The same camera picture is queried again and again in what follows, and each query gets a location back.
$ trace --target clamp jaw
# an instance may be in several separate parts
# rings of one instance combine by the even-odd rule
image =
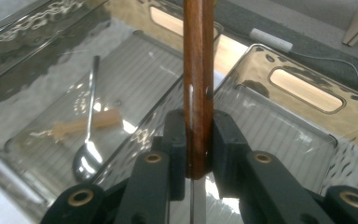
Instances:
[[[213,114],[208,155],[221,198],[239,198],[245,223],[358,223],[358,189],[330,188],[325,197],[303,189],[273,155],[252,151],[232,117]],[[168,223],[169,201],[185,196],[183,110],[168,113],[163,136],[138,156],[131,177],[104,191],[79,184],[66,190],[42,223]]]

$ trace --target wooden dowel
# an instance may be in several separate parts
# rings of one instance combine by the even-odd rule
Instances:
[[[184,2],[184,109],[187,176],[208,173],[213,128],[213,0]]]

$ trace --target wooden stick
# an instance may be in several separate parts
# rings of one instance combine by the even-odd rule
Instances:
[[[184,108],[187,176],[208,173],[213,127],[213,0],[184,2]]]

